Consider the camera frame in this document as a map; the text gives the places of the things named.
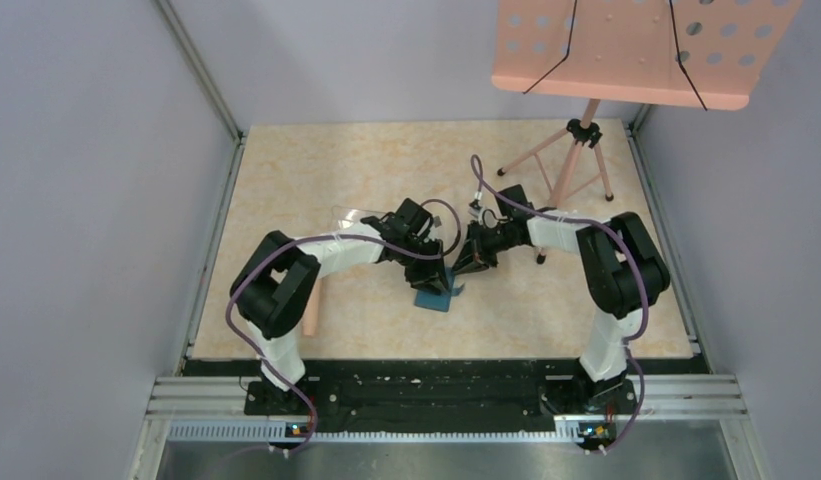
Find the blue cloth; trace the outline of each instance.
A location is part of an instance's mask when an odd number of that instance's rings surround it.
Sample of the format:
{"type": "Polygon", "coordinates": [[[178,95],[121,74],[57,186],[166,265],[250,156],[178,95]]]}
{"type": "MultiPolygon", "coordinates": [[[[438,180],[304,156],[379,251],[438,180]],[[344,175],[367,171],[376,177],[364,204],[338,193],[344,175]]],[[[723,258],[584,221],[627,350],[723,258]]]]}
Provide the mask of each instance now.
{"type": "Polygon", "coordinates": [[[445,269],[445,279],[448,281],[450,290],[441,295],[434,295],[433,293],[416,292],[416,300],[413,305],[419,308],[427,308],[428,310],[436,310],[438,312],[447,312],[451,307],[451,297],[460,295],[465,285],[454,287],[454,272],[450,268],[445,269]]]}

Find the pink music stand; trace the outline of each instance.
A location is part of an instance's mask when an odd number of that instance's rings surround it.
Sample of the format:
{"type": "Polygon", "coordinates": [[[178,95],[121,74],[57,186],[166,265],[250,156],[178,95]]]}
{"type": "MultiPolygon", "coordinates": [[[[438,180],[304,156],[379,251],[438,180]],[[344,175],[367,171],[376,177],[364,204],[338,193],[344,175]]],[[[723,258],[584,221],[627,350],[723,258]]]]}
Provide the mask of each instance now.
{"type": "MultiPolygon", "coordinates": [[[[575,136],[554,187],[539,158],[544,148],[580,131],[578,126],[597,128],[592,119],[600,100],[701,107],[676,61],[669,0],[581,0],[574,22],[573,1],[499,0],[498,10],[492,83],[503,90],[531,87],[564,57],[574,28],[569,58],[531,92],[590,98],[583,117],[498,171],[504,175],[534,157],[553,207],[599,177],[605,198],[613,199],[598,140],[575,136]],[[599,174],[569,192],[585,143],[595,152],[599,174]]],[[[761,70],[801,4],[673,0],[680,58],[708,108],[739,110],[748,104],[761,70]]]]}

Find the black elastic cord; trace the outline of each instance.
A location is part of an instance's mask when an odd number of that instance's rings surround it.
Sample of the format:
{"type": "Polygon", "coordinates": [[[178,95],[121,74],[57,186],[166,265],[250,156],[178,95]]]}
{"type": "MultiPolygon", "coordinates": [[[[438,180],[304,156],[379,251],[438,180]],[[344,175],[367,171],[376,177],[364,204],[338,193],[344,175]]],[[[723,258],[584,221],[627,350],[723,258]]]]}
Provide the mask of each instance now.
{"type": "Polygon", "coordinates": [[[696,84],[693,83],[693,79],[690,78],[690,74],[687,73],[687,69],[684,67],[684,62],[681,61],[681,47],[678,45],[678,27],[675,25],[675,0],[669,0],[669,13],[672,16],[672,35],[675,37],[675,61],[678,62],[678,67],[681,69],[681,73],[687,77],[687,82],[690,84],[690,87],[692,87],[693,93],[696,94],[696,98],[699,99],[699,103],[702,104],[702,108],[706,112],[707,105],[704,104],[704,100],[702,100],[701,95],[699,95],[696,84]]]}
{"type": "Polygon", "coordinates": [[[524,94],[530,92],[531,90],[533,90],[534,87],[536,87],[537,85],[539,85],[540,82],[545,80],[545,77],[551,75],[551,72],[555,71],[557,69],[557,67],[562,65],[563,62],[565,62],[566,59],[569,58],[569,52],[572,49],[572,34],[575,32],[575,14],[577,12],[578,12],[578,0],[575,0],[574,5],[572,6],[572,25],[569,26],[569,41],[566,43],[566,55],[564,55],[563,58],[559,62],[557,62],[557,64],[555,66],[551,67],[551,69],[549,71],[545,72],[545,75],[540,77],[536,82],[534,82],[533,85],[531,85],[530,87],[528,87],[527,90],[522,92],[522,95],[524,95],[524,94]]]}

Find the robotic arm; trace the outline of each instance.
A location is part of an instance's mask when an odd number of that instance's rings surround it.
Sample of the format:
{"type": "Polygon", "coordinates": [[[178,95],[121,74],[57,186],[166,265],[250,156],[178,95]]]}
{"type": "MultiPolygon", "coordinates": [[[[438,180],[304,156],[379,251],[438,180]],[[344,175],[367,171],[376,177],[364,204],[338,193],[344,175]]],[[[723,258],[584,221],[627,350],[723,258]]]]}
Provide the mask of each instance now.
{"type": "MultiPolygon", "coordinates": [[[[366,217],[359,224],[329,234],[333,239],[302,243],[281,254],[245,287],[236,302],[263,356],[290,382],[300,380],[304,363],[298,354],[296,327],[313,285],[318,278],[354,265],[395,261],[404,267],[404,278],[411,287],[431,293],[447,291],[441,256],[436,260],[419,260],[383,246],[389,243],[413,254],[441,255],[442,241],[431,238],[432,225],[433,216],[408,198],[395,213],[382,218],[366,217]],[[278,281],[272,271],[285,272],[285,276],[278,281]]],[[[264,259],[292,241],[279,231],[266,235],[233,282],[230,294],[264,259]]],[[[263,374],[281,390],[289,389],[265,367],[263,374]]]]}
{"type": "MultiPolygon", "coordinates": [[[[533,209],[521,185],[499,193],[533,209]]],[[[624,382],[627,358],[623,340],[637,332],[642,321],[642,306],[630,265],[617,257],[616,245],[598,227],[535,217],[496,200],[502,218],[494,225],[486,225],[480,212],[478,220],[469,224],[454,273],[460,275],[495,267],[499,252],[520,245],[579,254],[590,296],[598,308],[587,350],[578,359],[572,401],[579,407],[600,405],[605,394],[624,382]]],[[[478,211],[476,203],[470,206],[478,211]]],[[[669,287],[669,271],[642,220],[629,212],[602,223],[617,233],[633,254],[649,305],[653,305],[660,292],[669,287]]]]}

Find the white wall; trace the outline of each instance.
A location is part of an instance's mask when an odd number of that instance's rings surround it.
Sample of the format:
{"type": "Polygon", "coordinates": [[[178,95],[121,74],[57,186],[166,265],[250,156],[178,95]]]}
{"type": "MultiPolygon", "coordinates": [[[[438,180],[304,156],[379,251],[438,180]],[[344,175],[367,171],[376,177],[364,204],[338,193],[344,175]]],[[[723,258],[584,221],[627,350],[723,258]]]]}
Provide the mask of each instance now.
{"type": "MultiPolygon", "coordinates": [[[[496,0],[176,0],[243,126],[570,118],[586,101],[503,92],[496,0]]],[[[607,102],[602,117],[633,118],[607,102]]]]}
{"type": "Polygon", "coordinates": [[[230,155],[150,1],[0,1],[0,478],[124,478],[230,155]]]}
{"type": "Polygon", "coordinates": [[[740,112],[658,107],[642,136],[716,367],[774,478],[821,479],[821,0],[740,112]]]}

